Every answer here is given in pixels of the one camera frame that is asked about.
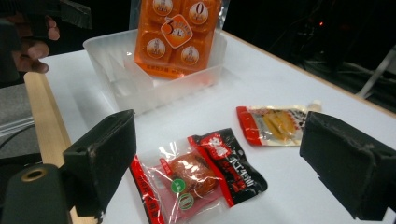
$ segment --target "green sticker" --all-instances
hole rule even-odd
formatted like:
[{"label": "green sticker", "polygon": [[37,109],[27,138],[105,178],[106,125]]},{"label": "green sticker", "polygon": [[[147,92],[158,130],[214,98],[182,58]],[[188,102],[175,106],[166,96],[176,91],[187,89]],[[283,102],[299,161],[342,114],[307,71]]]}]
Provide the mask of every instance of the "green sticker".
[{"label": "green sticker", "polygon": [[181,195],[180,198],[178,199],[178,207],[181,210],[190,209],[192,208],[193,205],[194,205],[194,197],[192,197],[192,195],[190,195],[189,193],[185,193]]},{"label": "green sticker", "polygon": [[186,183],[182,179],[175,179],[172,181],[171,189],[174,193],[180,193],[186,188]]}]

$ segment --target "person's hand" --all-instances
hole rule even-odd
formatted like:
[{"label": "person's hand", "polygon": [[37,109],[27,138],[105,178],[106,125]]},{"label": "person's hand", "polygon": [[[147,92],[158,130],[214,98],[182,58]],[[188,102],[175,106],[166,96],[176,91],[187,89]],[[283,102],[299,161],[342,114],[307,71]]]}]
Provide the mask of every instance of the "person's hand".
[{"label": "person's hand", "polygon": [[[25,21],[22,14],[17,13],[15,16],[7,17],[7,20],[15,24],[18,35],[21,38],[21,51],[12,52],[18,71],[48,72],[48,65],[39,61],[39,59],[47,57],[50,53],[47,44],[43,41],[24,38],[32,35],[32,29],[29,23]],[[46,21],[49,27],[49,39],[58,40],[60,32],[59,28],[56,26],[56,21],[51,17],[46,17]]]}]

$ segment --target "round logo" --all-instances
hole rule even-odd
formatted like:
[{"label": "round logo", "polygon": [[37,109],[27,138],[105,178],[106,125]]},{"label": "round logo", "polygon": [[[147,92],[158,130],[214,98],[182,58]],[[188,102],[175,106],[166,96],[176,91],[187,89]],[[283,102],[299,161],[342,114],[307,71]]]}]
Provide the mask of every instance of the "round logo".
[{"label": "round logo", "polygon": [[201,25],[206,22],[209,12],[205,4],[203,2],[199,2],[190,8],[189,16],[192,23]]},{"label": "round logo", "polygon": [[152,7],[160,16],[166,16],[171,13],[173,8],[172,0],[153,0]]},{"label": "round logo", "polygon": [[181,61],[188,65],[193,65],[199,60],[199,52],[193,46],[189,46],[181,51]]},{"label": "round logo", "polygon": [[171,189],[174,193],[180,193],[186,188],[186,182],[182,179],[175,179],[172,181]]},{"label": "round logo", "polygon": [[186,19],[177,14],[173,18],[166,18],[166,23],[161,26],[161,32],[169,45],[177,49],[192,38],[192,29]]},{"label": "round logo", "polygon": [[194,197],[189,193],[183,194],[178,199],[178,207],[181,210],[188,210],[194,205]]},{"label": "round logo", "polygon": [[151,58],[159,59],[165,54],[165,44],[159,38],[152,39],[148,42],[147,51]]}]

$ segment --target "red snack package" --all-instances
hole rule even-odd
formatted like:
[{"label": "red snack package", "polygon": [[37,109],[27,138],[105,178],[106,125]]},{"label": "red snack package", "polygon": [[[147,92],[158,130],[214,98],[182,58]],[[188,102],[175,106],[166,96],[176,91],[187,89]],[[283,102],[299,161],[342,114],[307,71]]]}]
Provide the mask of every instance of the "red snack package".
[{"label": "red snack package", "polygon": [[289,147],[301,144],[309,110],[319,112],[321,102],[314,101],[308,107],[238,106],[236,114],[250,144]]},{"label": "red snack package", "polygon": [[186,223],[205,211],[231,207],[267,189],[243,149],[225,129],[160,147],[161,155],[135,157],[131,171],[151,223]]}]

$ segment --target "food packet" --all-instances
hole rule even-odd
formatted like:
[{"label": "food packet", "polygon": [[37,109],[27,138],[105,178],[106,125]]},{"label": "food packet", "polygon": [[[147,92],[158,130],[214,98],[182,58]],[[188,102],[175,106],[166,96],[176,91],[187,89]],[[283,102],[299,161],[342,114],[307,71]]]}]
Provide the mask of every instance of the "food packet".
[{"label": "food packet", "polygon": [[251,145],[299,146],[303,138],[308,111],[320,112],[321,102],[308,107],[238,106],[236,114],[244,136]]},{"label": "food packet", "polygon": [[131,164],[150,223],[207,223],[267,190],[231,129],[193,135]]},{"label": "food packet", "polygon": [[221,0],[141,0],[134,61],[148,74],[177,78],[206,69]]}]

